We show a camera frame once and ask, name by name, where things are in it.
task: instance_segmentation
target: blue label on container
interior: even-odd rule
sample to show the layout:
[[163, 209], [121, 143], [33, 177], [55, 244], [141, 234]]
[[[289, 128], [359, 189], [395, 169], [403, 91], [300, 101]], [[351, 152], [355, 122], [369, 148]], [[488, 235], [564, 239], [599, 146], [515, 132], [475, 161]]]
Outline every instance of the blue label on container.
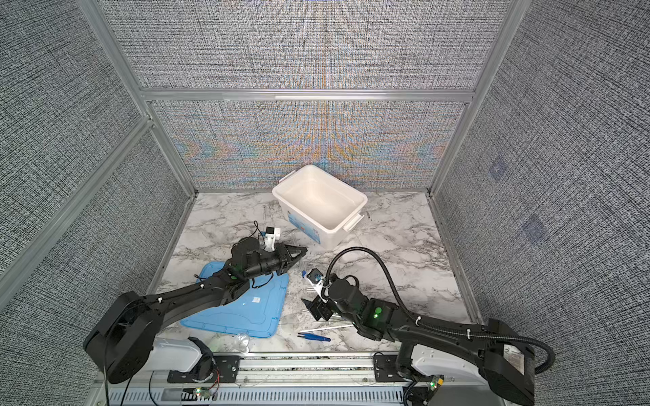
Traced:
[[320, 244], [320, 237], [319, 237], [319, 232], [315, 228], [303, 224], [296, 216], [291, 214], [291, 212], [287, 212], [289, 215], [289, 222], [293, 225], [295, 225], [297, 228], [299, 228], [303, 233], [305, 233], [307, 236], [309, 236], [312, 240]]

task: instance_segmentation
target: black mounting plate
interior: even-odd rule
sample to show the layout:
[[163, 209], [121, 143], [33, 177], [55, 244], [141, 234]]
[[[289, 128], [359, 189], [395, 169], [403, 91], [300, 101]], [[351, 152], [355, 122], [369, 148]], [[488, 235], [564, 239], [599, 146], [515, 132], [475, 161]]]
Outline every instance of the black mounting plate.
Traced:
[[[214, 363], [219, 368], [219, 382], [221, 383], [235, 383], [237, 380], [237, 372], [239, 372], [239, 357], [236, 355], [214, 356]], [[201, 385], [209, 383], [212, 385], [213, 381], [203, 382]], [[167, 375], [168, 383], [195, 383], [189, 374], [185, 372], [169, 371]]]
[[376, 353], [372, 357], [374, 380], [377, 382], [404, 382], [397, 373], [397, 355]]

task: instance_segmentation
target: textured wall panel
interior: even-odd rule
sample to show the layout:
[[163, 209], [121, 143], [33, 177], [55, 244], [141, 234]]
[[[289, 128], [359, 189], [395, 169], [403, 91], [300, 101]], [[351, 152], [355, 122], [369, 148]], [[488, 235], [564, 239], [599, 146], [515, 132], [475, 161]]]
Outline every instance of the textured wall panel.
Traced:
[[186, 201], [145, 134], [0, 313], [4, 406], [83, 404], [98, 372], [83, 340], [117, 296], [145, 293]]
[[137, 122], [74, 1], [0, 1], [0, 273]]
[[426, 188], [462, 103], [157, 101], [199, 189], [272, 188], [316, 164], [364, 188]]
[[465, 89], [510, 2], [99, 3], [147, 87]]
[[650, 404], [650, 9], [534, 1], [437, 196], [537, 405]]

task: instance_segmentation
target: label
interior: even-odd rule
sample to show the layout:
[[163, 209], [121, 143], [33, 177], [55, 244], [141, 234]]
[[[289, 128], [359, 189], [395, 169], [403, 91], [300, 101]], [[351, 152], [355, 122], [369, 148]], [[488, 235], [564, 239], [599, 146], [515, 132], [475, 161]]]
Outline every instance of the label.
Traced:
[[521, 375], [524, 374], [524, 355], [519, 348], [509, 344], [503, 345], [503, 357], [514, 366]]
[[294, 214], [287, 212], [289, 217], [289, 222], [299, 228], [303, 233], [305, 233], [312, 240], [320, 244], [319, 231], [313, 227], [310, 227], [303, 222], [301, 222]]

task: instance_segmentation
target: marble surface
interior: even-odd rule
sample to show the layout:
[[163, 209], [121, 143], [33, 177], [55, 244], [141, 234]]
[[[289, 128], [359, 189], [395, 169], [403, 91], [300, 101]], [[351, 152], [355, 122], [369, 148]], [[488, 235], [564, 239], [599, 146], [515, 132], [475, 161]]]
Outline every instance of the marble surface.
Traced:
[[[250, 351], [378, 351], [397, 350], [398, 343], [363, 338], [353, 327], [319, 331], [331, 342], [297, 337], [304, 329], [349, 324], [346, 321], [316, 322], [305, 312], [301, 298], [313, 299], [302, 270], [318, 268], [323, 273], [340, 250], [351, 246], [368, 247], [386, 263], [400, 295], [409, 309], [429, 316], [469, 323], [436, 224], [421, 192], [368, 193], [365, 216], [335, 250], [326, 251], [299, 231], [283, 216], [271, 193], [200, 194], [165, 271], [159, 292], [194, 283], [205, 264], [230, 257], [231, 245], [254, 230], [253, 221], [280, 227], [281, 240], [306, 246], [307, 255], [291, 268], [287, 297], [276, 334], [270, 338], [251, 337]], [[365, 253], [351, 252], [341, 257], [334, 271], [355, 275], [361, 291], [370, 298], [395, 302], [379, 265]], [[165, 338], [196, 336], [213, 351], [233, 351], [235, 337], [183, 327], [174, 323], [159, 334]]]

